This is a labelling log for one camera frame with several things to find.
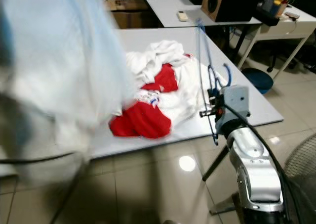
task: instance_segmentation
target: pen holder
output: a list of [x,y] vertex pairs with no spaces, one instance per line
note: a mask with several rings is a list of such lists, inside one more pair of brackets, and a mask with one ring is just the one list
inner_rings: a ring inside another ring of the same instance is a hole
[[276,16],[277,13],[278,13],[278,11],[279,11],[279,9],[280,9],[280,4],[275,4],[275,3],[273,3],[273,5],[272,5],[272,7],[271,7],[271,10],[270,10],[270,14],[271,14],[272,16]]
[[270,12],[272,5],[273,5],[273,0],[265,0],[261,8],[267,12]]
[[287,7],[287,3],[282,3],[282,4],[280,5],[280,8],[279,8],[279,10],[278,10],[276,16],[278,16],[278,17],[282,16],[282,14],[283,14],[283,12],[285,11],[286,7]]

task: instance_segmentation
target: red cloth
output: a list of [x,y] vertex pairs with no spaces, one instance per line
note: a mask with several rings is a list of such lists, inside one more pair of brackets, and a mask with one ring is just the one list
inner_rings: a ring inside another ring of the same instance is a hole
[[[144,85],[142,89],[160,92],[178,90],[172,65],[163,64],[161,71],[155,76],[155,82]],[[138,101],[123,111],[122,116],[116,117],[110,122],[110,129],[114,136],[160,138],[168,135],[170,128],[171,120],[151,102]]]
[[146,84],[142,87],[144,90],[158,90],[160,92],[171,92],[178,90],[177,81],[174,76],[174,70],[169,63],[163,64],[161,71],[155,76],[155,82]]
[[123,111],[122,116],[110,122],[114,136],[143,136],[160,138],[170,133],[171,120],[159,108],[151,104],[137,102]]

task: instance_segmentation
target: red and white cloth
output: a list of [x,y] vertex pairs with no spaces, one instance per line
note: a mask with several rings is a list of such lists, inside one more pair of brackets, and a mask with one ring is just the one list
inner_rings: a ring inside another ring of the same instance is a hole
[[[115,136],[160,138],[202,105],[198,61],[185,54],[176,41],[150,44],[144,53],[129,52],[127,67],[139,91],[133,106],[110,122]],[[207,67],[202,65],[203,87],[209,88]]]

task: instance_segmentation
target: blue stool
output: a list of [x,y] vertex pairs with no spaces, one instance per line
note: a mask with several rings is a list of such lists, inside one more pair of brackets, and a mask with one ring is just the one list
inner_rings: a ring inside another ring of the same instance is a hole
[[265,72],[255,68],[245,68],[241,71],[245,77],[260,91],[261,94],[267,93],[273,86],[272,78]]

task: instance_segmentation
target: table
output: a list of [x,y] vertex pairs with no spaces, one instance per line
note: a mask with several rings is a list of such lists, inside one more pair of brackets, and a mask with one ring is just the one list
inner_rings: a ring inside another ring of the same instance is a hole
[[[176,40],[182,43],[187,53],[196,54],[196,28],[160,28],[160,29],[130,29],[119,30],[121,41],[126,52],[144,51],[150,43],[162,40]],[[246,79],[246,77],[234,66],[234,64],[224,55],[224,53],[207,39],[212,62],[215,70],[227,78],[227,72],[222,66],[226,62],[232,71],[233,84],[249,87],[250,113],[249,122],[258,126],[280,122],[283,117],[272,107],[272,105],[258,92],[258,90]],[[204,50],[201,52],[201,61],[207,63],[207,56]],[[194,139],[203,136],[210,136],[211,131],[206,118],[200,118],[198,114],[190,120],[177,126],[172,134],[165,138],[149,140],[144,138],[118,138],[113,137],[108,128],[101,128],[93,140],[92,156],[99,158],[111,156],[119,153],[144,149],[148,147]]]
[[307,38],[316,28],[316,18],[308,15],[302,10],[295,7],[287,7],[285,12],[291,12],[300,15],[296,21],[292,21],[284,16],[280,19],[276,26],[261,25],[250,34],[252,40],[250,41],[246,51],[244,52],[240,62],[238,63],[238,68],[241,68],[246,58],[248,57],[253,45],[257,41],[261,40],[278,40],[278,39],[301,39],[300,43],[294,49],[292,54],[289,56],[287,61],[282,65],[281,69],[274,76],[274,80],[280,75],[280,73],[287,67],[290,61],[294,58],[296,53],[304,45]]
[[[214,22],[202,10],[200,5],[193,5],[189,0],[146,0],[160,22],[165,28],[168,27],[194,27],[195,20],[201,18],[205,26],[219,25],[253,25],[262,24],[254,17],[249,22]],[[177,12],[184,11],[189,20],[181,22]]]

